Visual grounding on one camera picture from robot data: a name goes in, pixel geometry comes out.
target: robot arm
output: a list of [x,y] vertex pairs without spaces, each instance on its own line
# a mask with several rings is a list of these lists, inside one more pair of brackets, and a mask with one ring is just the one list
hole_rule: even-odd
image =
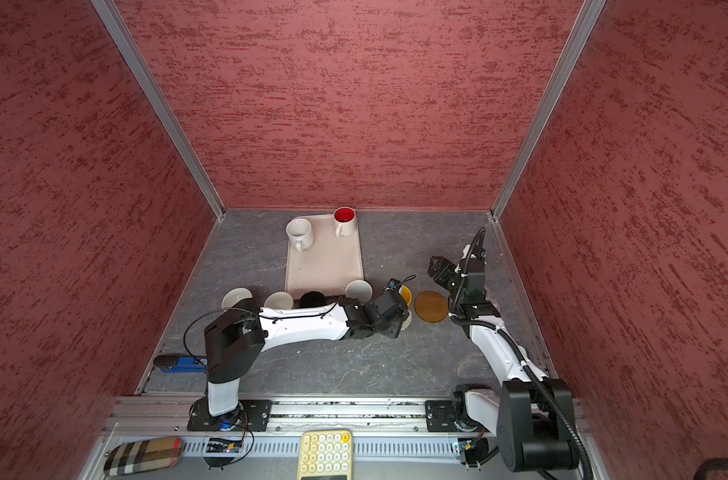
[[572,469],[582,464],[592,480],[590,460],[574,426],[572,393],[549,379],[513,341],[500,312],[484,289],[484,229],[466,247],[457,265],[434,256],[428,275],[449,291],[450,316],[489,361],[501,395],[484,386],[458,386],[455,415],[460,427],[484,426],[512,472]]
[[375,333],[397,338],[408,315],[406,301],[392,288],[367,303],[342,297],[331,305],[292,310],[261,309],[253,298],[241,300],[204,329],[209,415],[238,408],[239,379],[261,351],[305,340],[363,339]]

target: mounting plate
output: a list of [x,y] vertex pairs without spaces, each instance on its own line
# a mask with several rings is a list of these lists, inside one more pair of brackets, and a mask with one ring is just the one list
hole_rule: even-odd
[[[273,402],[270,400],[242,400],[241,405],[246,413],[247,428],[252,432],[264,432],[268,426],[270,419],[270,409]],[[228,430],[220,429],[223,422],[231,425],[239,425],[243,420],[241,412],[229,416],[224,414],[220,417],[212,418],[209,415],[209,406],[206,397],[199,398],[190,407],[190,417],[188,420],[189,432],[227,432]]]
[[[455,407],[451,400],[426,400],[425,424],[429,432],[462,432],[457,428]],[[469,432],[480,432],[479,426]]]

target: red mug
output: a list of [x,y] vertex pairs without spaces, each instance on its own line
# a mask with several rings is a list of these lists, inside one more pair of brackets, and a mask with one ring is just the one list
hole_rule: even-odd
[[349,206],[341,206],[335,210],[335,235],[346,236],[356,232],[356,210]]

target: yellow cup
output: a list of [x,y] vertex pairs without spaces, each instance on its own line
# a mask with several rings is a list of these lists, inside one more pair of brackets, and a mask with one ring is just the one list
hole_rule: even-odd
[[398,287],[398,293],[401,294],[401,296],[404,297],[404,300],[407,301],[407,306],[411,304],[411,291],[406,287],[406,285],[401,285]]

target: plaid pouch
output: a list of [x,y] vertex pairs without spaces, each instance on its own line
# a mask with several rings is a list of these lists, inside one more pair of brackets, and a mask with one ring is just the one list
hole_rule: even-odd
[[149,472],[173,467],[183,456],[183,440],[178,437],[154,438],[115,447],[103,471],[109,477]]

